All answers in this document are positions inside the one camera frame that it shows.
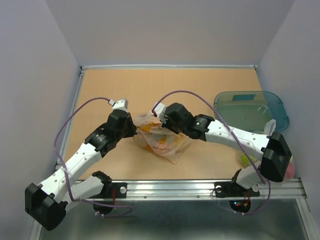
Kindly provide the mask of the orange printed plastic bag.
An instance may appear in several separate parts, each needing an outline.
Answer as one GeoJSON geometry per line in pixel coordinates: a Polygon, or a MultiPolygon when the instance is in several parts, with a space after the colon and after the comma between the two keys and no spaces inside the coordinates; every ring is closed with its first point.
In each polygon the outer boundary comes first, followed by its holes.
{"type": "Polygon", "coordinates": [[[136,135],[134,142],[147,151],[176,163],[191,144],[191,139],[182,133],[174,133],[162,127],[162,122],[150,113],[134,118],[136,135]]]}

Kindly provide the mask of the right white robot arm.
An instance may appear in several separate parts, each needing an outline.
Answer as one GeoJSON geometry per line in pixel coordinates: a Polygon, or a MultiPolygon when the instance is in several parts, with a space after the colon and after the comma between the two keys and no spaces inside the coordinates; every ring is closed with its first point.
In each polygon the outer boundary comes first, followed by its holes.
{"type": "Polygon", "coordinates": [[[257,196],[258,192],[253,188],[258,184],[285,180],[292,152],[279,132],[265,135],[225,126],[211,116],[192,115],[180,103],[169,106],[160,103],[152,114],[160,119],[162,127],[176,134],[241,150],[256,160],[250,166],[239,169],[231,181],[218,185],[215,188],[218,198],[242,197],[246,192],[257,196]]]}

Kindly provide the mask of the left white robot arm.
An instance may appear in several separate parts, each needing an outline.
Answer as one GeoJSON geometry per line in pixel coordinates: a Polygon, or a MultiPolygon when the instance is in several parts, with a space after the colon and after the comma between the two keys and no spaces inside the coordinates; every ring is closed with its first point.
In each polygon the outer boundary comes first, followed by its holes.
{"type": "Polygon", "coordinates": [[[93,164],[113,150],[123,138],[136,133],[131,114],[124,108],[114,109],[105,123],[96,128],[75,154],[50,177],[38,185],[31,183],[24,191],[25,211],[46,230],[55,229],[65,218],[71,202],[94,195],[111,193],[110,178],[101,171],[82,182],[82,189],[72,185],[93,164]]]}

